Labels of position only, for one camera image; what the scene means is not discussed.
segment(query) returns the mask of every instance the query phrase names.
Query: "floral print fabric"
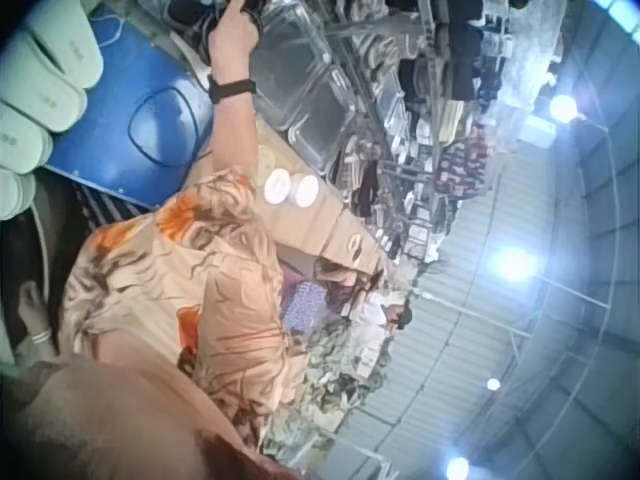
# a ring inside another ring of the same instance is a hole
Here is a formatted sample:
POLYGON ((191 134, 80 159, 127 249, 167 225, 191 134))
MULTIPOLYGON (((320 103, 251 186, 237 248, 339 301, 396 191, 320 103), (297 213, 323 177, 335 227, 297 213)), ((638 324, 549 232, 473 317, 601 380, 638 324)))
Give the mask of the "floral print fabric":
POLYGON ((60 347, 97 358, 97 335, 137 335, 257 448, 287 372, 281 284, 251 183, 222 170, 157 212, 89 237, 66 285, 60 347))

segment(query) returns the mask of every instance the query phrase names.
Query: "black wristwatch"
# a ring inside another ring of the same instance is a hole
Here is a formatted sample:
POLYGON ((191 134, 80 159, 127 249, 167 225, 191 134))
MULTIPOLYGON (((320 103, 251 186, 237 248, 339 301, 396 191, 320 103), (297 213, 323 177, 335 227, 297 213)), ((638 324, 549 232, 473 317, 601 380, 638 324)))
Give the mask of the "black wristwatch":
POLYGON ((220 103, 223 98, 241 95, 243 93, 256 93, 256 82, 247 78, 237 82, 220 85, 209 74, 209 98, 214 104, 220 103))

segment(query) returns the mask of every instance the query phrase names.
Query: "ceiling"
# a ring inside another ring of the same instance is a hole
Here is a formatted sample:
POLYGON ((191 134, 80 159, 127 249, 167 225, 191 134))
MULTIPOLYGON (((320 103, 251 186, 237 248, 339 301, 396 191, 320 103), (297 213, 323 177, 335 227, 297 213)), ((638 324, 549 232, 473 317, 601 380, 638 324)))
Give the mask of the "ceiling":
MULTIPOLYGON (((454 455, 474 465, 470 480, 637 468, 640 10, 630 6, 570 2, 553 93, 573 95, 589 121, 559 129, 549 150, 521 144, 497 186, 464 205, 442 246, 450 268, 419 280, 438 301, 413 302, 384 387, 340 432, 399 478, 443 478, 454 455), (504 280, 496 262, 514 247, 560 287, 504 280)), ((336 446, 321 474, 366 479, 375 468, 336 446)))

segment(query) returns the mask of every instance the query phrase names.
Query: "fluorescent light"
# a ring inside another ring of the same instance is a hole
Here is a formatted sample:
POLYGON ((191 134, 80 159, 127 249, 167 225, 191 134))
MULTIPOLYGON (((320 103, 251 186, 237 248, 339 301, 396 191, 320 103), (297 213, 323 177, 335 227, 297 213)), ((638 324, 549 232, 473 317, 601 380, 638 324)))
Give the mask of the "fluorescent light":
POLYGON ((594 2, 606 10, 611 6, 613 0, 594 0, 594 2))
POLYGON ((447 480, 467 480, 469 461, 464 457, 454 458, 447 465, 447 480))
POLYGON ((609 15, 628 33, 640 23, 640 9, 632 0, 618 0, 609 8, 609 15))
POLYGON ((558 122, 569 123, 578 117, 578 105, 573 97, 569 95, 558 95, 551 100, 549 113, 551 113, 551 116, 558 122))
POLYGON ((510 282, 522 282, 536 273, 536 258, 519 249, 503 251, 497 258, 500 274, 510 282))
POLYGON ((487 388, 492 392, 497 391, 500 388, 500 380, 498 380, 497 378, 490 378, 487 381, 487 388))

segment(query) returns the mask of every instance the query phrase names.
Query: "hand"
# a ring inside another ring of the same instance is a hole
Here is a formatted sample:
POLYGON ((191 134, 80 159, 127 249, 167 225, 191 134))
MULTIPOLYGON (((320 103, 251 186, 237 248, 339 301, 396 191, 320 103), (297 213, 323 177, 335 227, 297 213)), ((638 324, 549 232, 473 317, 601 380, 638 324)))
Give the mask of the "hand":
POLYGON ((25 282, 20 287, 18 315, 27 327, 29 335, 36 335, 49 330, 47 306, 42 300, 42 295, 36 282, 25 282))
POLYGON ((211 73, 219 84, 249 78, 249 56, 258 43, 258 29, 242 13, 244 0, 231 0, 209 34, 211 73))

